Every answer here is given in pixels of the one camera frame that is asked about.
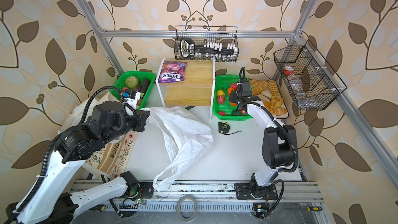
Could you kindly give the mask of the left green basket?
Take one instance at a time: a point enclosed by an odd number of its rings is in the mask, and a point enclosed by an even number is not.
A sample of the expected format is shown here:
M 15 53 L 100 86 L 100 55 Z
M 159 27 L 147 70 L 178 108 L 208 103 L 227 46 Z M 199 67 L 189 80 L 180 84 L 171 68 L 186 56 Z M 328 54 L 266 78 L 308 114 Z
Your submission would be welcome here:
M 138 109 L 147 105 L 151 90 L 155 83 L 155 74 L 151 71 L 127 71 L 116 81 L 114 86 L 120 91 L 135 90 L 141 94 L 138 101 Z

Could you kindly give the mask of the cream canvas tote bag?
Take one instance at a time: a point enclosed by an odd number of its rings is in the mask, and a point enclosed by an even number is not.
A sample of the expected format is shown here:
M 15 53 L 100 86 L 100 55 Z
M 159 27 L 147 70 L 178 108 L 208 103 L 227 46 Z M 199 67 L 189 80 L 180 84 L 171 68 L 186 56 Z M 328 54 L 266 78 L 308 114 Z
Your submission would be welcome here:
M 98 140 L 93 136 L 93 108 L 105 101 L 117 101 L 111 93 L 75 108 L 64 122 L 55 150 L 62 162 L 84 161 L 83 167 L 95 176 L 116 178 L 126 169 L 137 133 L 130 131 L 115 140 Z

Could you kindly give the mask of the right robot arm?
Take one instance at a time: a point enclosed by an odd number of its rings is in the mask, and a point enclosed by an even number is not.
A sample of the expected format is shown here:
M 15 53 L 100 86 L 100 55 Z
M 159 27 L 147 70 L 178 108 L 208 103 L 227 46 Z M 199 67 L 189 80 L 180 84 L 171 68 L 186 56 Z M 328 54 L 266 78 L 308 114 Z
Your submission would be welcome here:
M 250 195 L 262 199 L 273 185 L 281 181 L 276 179 L 280 173 L 293 173 L 297 169 L 296 130 L 278 120 L 254 95 L 244 67 L 240 69 L 237 90 L 231 92 L 229 102 L 237 105 L 236 113 L 244 111 L 263 129 L 261 153 L 264 164 L 252 175 L 249 183 Z

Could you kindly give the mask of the white plastic grocery bag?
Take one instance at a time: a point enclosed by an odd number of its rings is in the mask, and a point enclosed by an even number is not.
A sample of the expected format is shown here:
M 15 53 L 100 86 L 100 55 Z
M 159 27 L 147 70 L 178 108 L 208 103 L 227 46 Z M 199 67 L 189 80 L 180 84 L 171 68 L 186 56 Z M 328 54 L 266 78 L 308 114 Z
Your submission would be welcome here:
M 158 127 L 171 164 L 153 180 L 156 191 L 167 191 L 180 177 L 212 148 L 214 136 L 211 128 L 182 106 L 146 107 L 150 116 L 146 120 Z

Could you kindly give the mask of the plastic bottle red cap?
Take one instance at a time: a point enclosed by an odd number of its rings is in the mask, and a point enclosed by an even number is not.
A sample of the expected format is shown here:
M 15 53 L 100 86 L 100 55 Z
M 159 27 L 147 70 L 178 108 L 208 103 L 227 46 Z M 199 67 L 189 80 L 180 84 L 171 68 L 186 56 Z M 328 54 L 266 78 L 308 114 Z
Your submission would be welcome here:
M 294 93 L 303 93 L 303 81 L 300 75 L 296 75 L 294 72 L 294 67 L 292 66 L 285 66 L 284 67 L 284 74 L 287 76 L 286 79 L 288 81 L 287 87 L 290 91 Z

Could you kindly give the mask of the red apple back left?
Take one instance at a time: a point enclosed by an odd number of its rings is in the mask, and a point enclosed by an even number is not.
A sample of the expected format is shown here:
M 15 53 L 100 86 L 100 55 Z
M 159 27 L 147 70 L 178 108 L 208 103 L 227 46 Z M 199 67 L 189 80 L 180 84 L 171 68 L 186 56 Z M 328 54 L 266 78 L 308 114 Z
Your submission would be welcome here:
M 234 90 L 237 90 L 237 84 L 236 83 L 231 83 L 230 88 L 233 88 Z

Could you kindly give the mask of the green cabbage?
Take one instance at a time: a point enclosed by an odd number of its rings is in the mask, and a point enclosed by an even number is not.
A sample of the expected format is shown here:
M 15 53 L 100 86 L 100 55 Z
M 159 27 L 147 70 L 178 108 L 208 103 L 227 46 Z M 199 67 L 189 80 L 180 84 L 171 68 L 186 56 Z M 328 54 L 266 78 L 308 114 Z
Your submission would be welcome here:
M 135 89 L 139 84 L 139 80 L 136 76 L 129 76 L 125 80 L 125 86 L 129 89 Z

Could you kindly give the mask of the yellow lemon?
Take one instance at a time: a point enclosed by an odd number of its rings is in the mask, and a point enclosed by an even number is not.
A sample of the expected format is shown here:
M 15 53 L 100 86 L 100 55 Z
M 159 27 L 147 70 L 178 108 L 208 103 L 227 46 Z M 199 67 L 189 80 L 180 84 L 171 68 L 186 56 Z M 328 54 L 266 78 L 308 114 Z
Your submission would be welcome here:
M 224 93 L 223 90 L 218 90 L 218 91 L 216 92 L 216 95 L 217 95 L 217 96 L 225 96 L 225 93 Z

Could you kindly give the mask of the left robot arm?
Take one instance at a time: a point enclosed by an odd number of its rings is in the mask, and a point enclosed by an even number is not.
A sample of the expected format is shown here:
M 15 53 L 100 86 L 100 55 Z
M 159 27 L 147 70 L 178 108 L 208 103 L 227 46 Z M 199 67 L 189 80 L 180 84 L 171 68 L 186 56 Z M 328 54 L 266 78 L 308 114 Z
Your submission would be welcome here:
M 130 172 L 89 190 L 65 192 L 67 184 L 94 152 L 131 131 L 144 131 L 150 112 L 137 109 L 141 93 L 126 89 L 118 94 L 119 101 L 96 106 L 88 99 L 79 123 L 50 142 L 35 184 L 20 202 L 8 205 L 8 223 L 69 224 L 107 200 L 133 198 L 141 193 L 139 181 Z

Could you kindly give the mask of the purple Fox's candy bag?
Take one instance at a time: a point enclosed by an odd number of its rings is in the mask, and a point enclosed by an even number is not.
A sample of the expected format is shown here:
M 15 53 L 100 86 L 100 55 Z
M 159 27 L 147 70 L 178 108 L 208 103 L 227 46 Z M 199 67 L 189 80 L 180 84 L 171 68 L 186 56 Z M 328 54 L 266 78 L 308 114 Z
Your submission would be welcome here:
M 160 84 L 183 82 L 187 65 L 187 62 L 165 61 L 160 70 L 158 82 Z

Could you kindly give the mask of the yellow handled screwdriver right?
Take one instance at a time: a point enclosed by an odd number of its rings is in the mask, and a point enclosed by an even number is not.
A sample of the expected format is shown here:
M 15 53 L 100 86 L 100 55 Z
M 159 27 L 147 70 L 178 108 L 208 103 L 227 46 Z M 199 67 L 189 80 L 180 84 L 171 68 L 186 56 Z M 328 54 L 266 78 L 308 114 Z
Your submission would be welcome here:
M 309 212 L 311 212 L 311 211 L 320 212 L 320 211 L 322 211 L 322 207 L 320 207 L 320 206 L 309 206 L 309 207 L 307 207 L 307 210 Z

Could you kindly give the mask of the orange fruit small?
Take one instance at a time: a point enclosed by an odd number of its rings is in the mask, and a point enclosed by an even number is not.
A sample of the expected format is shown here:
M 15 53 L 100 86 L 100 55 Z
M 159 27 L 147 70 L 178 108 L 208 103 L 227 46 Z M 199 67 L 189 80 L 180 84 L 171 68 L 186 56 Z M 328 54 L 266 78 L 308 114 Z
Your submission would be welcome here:
M 235 89 L 234 89 L 234 88 L 232 88 L 232 87 L 228 88 L 228 90 L 227 90 L 227 92 L 228 92 L 228 95 L 230 95 L 230 94 L 231 94 L 231 92 L 233 92 L 233 91 L 235 91 Z

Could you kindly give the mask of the white wooden two-tier shelf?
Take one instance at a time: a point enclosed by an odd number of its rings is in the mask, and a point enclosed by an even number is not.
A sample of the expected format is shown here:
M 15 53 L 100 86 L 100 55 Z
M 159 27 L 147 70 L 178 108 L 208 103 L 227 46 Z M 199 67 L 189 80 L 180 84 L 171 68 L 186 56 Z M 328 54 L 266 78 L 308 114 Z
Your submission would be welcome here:
M 163 57 L 157 72 L 155 83 L 164 107 L 170 106 L 204 106 L 208 108 L 209 119 L 212 118 L 216 84 L 215 61 L 188 60 L 184 81 L 176 83 L 159 83 Z

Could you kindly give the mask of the green basket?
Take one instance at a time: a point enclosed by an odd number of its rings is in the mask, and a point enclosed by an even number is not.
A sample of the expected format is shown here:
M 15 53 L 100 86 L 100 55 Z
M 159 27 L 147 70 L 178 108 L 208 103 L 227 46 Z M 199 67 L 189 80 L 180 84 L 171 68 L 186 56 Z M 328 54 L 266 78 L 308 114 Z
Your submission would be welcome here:
M 238 115 L 232 115 L 232 112 L 236 110 L 237 106 L 231 105 L 229 103 L 230 95 L 228 94 L 228 89 L 230 88 L 230 84 L 238 83 L 238 75 L 219 75 L 216 77 L 215 83 L 215 94 L 214 94 L 214 103 L 212 105 L 213 112 L 217 118 L 222 121 L 245 121 L 251 119 L 249 114 L 242 115 L 239 113 Z M 217 92 L 222 90 L 225 93 L 224 103 L 219 103 Z
M 120 91 L 135 90 L 141 94 L 138 101 L 138 109 L 147 105 L 151 90 L 155 83 L 155 74 L 151 71 L 127 71 L 116 81 L 114 86 Z

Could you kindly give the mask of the small red fruit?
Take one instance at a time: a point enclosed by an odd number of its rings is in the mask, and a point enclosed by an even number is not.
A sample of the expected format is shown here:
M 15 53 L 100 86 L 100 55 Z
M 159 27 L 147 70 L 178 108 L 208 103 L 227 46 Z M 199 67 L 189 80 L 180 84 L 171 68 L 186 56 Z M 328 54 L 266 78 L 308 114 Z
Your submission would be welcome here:
M 218 104 L 223 104 L 224 102 L 225 102 L 225 96 L 224 95 L 217 96 L 217 103 Z

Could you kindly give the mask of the tape roll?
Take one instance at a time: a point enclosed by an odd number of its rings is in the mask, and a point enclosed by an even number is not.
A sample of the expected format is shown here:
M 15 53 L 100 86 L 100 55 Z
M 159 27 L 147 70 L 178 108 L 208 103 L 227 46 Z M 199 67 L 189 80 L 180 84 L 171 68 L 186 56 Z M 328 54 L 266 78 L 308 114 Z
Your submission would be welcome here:
M 192 221 L 198 212 L 198 203 L 196 198 L 193 195 L 185 195 L 181 197 L 176 206 L 175 206 L 175 211 L 177 214 L 177 217 L 182 221 L 182 222 L 190 222 Z M 183 212 L 190 212 L 190 216 L 185 216 Z

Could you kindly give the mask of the right green basket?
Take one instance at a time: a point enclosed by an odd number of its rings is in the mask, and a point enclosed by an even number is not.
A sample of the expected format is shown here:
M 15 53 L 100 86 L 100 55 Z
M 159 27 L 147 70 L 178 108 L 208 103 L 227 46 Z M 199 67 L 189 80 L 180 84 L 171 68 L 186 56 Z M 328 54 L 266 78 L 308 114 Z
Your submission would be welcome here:
M 216 77 L 215 83 L 215 94 L 214 94 L 214 103 L 212 105 L 213 112 L 217 118 L 222 121 L 245 121 L 251 119 L 249 114 L 242 115 L 239 113 L 238 115 L 232 115 L 232 112 L 236 110 L 237 106 L 231 105 L 229 103 L 230 95 L 228 94 L 228 89 L 230 88 L 230 84 L 238 83 L 238 75 L 219 75 Z M 219 103 L 217 92 L 222 90 L 225 93 L 224 103 Z

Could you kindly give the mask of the black yellow tape measure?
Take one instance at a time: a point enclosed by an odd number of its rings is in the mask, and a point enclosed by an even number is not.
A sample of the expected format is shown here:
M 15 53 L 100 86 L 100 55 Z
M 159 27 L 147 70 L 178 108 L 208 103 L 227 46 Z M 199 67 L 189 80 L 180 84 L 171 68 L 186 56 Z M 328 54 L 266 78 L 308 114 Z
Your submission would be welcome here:
M 223 135 L 232 135 L 236 133 L 241 133 L 241 130 L 230 132 L 230 125 L 227 122 L 218 122 L 218 132 Z

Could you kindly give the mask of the bread tray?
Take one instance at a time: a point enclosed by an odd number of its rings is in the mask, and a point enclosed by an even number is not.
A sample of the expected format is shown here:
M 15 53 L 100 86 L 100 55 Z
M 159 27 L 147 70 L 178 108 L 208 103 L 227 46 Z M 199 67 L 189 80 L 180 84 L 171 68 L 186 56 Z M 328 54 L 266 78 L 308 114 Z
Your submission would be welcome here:
M 252 94 L 257 96 L 264 106 L 277 118 L 286 119 L 289 117 L 284 100 L 274 80 L 249 80 Z

